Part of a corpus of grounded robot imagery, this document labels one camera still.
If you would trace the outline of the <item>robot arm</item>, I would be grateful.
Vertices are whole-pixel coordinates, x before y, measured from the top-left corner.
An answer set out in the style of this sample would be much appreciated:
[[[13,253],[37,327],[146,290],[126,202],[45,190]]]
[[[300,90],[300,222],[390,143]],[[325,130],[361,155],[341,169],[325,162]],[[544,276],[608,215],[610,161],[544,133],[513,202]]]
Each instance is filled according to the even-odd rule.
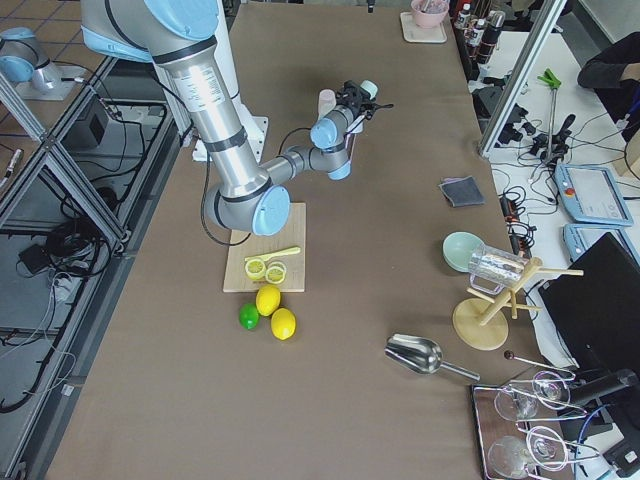
[[[228,29],[219,1],[84,1],[86,46],[102,55],[151,63],[165,71],[207,151],[207,165],[221,179],[205,188],[201,220],[272,236],[286,225],[290,196],[285,182],[311,170],[341,180],[351,172],[347,139],[380,110],[377,86],[344,83],[335,106],[310,129],[311,146],[293,146],[258,163],[242,123],[239,102],[226,81],[235,67],[215,54],[228,51]]]

